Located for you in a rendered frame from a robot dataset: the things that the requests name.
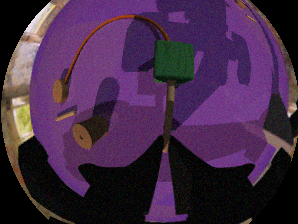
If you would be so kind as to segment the green cube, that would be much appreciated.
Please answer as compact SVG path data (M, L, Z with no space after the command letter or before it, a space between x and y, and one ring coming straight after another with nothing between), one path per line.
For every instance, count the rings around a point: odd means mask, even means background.
M182 84L194 79L193 51L193 44L154 41L154 81L168 83L168 80L176 80L176 84Z

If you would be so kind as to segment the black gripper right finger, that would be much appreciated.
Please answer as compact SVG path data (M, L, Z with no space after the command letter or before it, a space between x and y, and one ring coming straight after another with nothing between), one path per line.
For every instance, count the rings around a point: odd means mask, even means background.
M173 136L169 139L168 155L176 216L188 213L189 209L204 201L214 190L243 180L255 167L253 163L234 168L212 167L198 159L197 155Z

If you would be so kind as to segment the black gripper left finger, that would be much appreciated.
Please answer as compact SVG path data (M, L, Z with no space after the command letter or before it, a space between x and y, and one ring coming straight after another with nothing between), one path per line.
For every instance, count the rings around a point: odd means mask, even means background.
M141 201L142 214L149 216L150 204L160 171L164 135L157 137L146 149L144 155L130 163L128 167L98 167L96 164L81 164L81 176L89 185L98 186L106 192L134 198Z

